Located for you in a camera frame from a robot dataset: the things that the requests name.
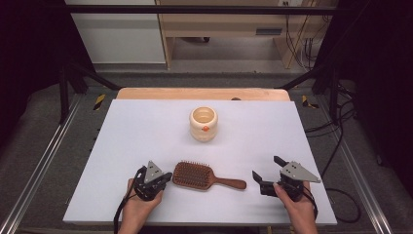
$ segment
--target white tabletop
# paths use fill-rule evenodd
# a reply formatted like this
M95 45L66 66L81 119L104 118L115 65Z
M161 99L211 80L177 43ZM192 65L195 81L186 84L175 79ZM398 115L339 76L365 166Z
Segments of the white tabletop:
M199 142L189 133L192 109L207 105L218 114L218 134ZM128 178L152 160L164 172L182 161L205 163L216 176L243 179L246 190L215 184L207 191L169 182L163 201L149 216L153 225L287 224L278 198L260 194L252 171L278 181L278 155L319 177L292 101L113 100L63 221L111 224ZM317 224L337 221L322 183L311 183L319 207Z

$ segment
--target hairbrush bristles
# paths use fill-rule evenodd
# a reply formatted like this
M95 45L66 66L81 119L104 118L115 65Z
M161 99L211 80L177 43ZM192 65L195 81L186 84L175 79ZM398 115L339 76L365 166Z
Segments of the hairbrush bristles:
M208 189L210 171L211 168L205 164L183 161L176 165L172 181L182 186Z

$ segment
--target hairbrush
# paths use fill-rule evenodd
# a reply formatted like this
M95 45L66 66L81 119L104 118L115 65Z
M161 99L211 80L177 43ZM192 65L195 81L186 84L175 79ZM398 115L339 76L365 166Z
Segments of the hairbrush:
M215 183L221 183L238 189L246 189L246 182L243 180L216 177L209 166L187 161L176 165L172 181L177 185L202 190L209 189Z

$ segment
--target hairbrush handle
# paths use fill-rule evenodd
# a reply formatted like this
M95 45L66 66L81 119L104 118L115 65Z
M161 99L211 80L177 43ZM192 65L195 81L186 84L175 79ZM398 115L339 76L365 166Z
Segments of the hairbrush handle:
M216 177L214 182L225 184L233 188L246 189L246 182L240 179Z

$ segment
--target white cabinet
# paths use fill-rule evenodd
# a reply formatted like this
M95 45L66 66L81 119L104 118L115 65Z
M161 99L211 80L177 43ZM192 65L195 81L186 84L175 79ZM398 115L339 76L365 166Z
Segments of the white cabinet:
M65 0L79 5L155 5L153 0ZM94 64L166 63L155 14L72 14Z

